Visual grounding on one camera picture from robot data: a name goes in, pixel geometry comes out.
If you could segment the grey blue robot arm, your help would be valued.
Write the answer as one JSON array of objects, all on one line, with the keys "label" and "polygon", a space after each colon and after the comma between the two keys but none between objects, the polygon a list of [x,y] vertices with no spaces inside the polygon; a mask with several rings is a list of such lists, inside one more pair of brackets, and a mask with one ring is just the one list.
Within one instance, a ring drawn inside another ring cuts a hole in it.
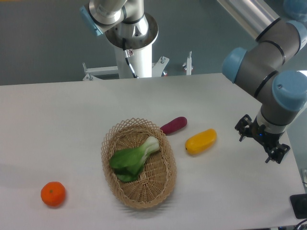
[{"label": "grey blue robot arm", "polygon": [[[280,137],[307,105],[307,78],[299,71],[278,72],[307,42],[298,21],[285,22],[262,0],[222,0],[220,4],[253,37],[257,46],[234,49],[223,61],[222,73],[261,103],[255,119],[242,117],[235,129],[241,138],[261,144],[268,160],[281,163],[290,147]],[[91,0],[80,13],[96,36],[105,35],[116,52],[117,65],[85,69],[87,77],[117,72],[121,78],[160,77],[168,63],[152,63],[158,36],[155,19],[142,0]]]}]

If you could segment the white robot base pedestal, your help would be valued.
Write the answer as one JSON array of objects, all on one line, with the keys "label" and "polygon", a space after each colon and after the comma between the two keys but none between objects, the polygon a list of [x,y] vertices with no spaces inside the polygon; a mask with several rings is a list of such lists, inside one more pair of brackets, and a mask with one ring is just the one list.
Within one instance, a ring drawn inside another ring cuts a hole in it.
[{"label": "white robot base pedestal", "polygon": [[148,13],[134,23],[121,22],[105,32],[114,47],[119,77],[152,77],[152,46],[158,37],[158,24]]}]

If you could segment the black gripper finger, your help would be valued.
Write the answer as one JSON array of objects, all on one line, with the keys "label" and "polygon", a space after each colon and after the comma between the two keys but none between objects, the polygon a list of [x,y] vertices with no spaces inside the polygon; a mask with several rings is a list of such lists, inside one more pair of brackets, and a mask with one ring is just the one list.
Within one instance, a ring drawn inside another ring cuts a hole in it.
[{"label": "black gripper finger", "polygon": [[288,145],[280,143],[278,143],[275,147],[271,149],[269,147],[266,147],[265,151],[268,154],[268,157],[265,160],[265,163],[268,163],[269,161],[274,161],[277,164],[280,164],[289,150],[290,147]]},{"label": "black gripper finger", "polygon": [[238,131],[240,135],[239,141],[242,141],[244,138],[252,137],[250,125],[252,125],[252,120],[249,115],[244,115],[235,125],[235,130]]}]

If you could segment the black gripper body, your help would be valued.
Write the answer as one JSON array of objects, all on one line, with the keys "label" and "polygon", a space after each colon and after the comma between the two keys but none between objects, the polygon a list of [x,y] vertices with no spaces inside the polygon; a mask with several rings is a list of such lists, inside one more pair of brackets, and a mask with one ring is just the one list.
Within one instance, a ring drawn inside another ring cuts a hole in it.
[{"label": "black gripper body", "polygon": [[282,133],[270,133],[265,130],[265,125],[259,125],[257,119],[250,125],[250,131],[252,137],[260,143],[265,151],[274,151],[278,148],[279,139],[284,134]]}]

